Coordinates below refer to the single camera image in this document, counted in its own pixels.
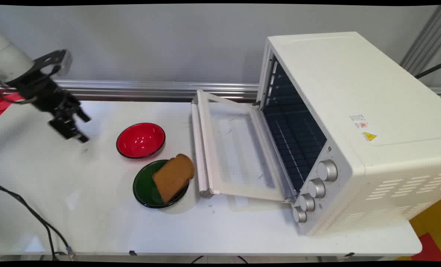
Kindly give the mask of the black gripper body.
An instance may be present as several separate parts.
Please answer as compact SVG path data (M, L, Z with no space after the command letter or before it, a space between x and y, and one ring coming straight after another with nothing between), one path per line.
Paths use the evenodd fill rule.
M48 74L28 71L6 84L17 89L24 99L32 100L31 104L39 111L50 113L53 118L61 116L73 119L73 116L67 112L67 104L79 101L70 92L61 89Z

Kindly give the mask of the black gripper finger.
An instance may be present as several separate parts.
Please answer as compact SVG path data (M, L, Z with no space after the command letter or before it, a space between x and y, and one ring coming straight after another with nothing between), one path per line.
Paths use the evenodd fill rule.
M65 139L78 139L81 143L89 141L89 137L81 132L72 118L55 117L49 125Z
M67 104L67 112L73 116L77 115L79 118L81 118L85 123L89 122L91 120L91 117L87 115L79 102L69 102Z

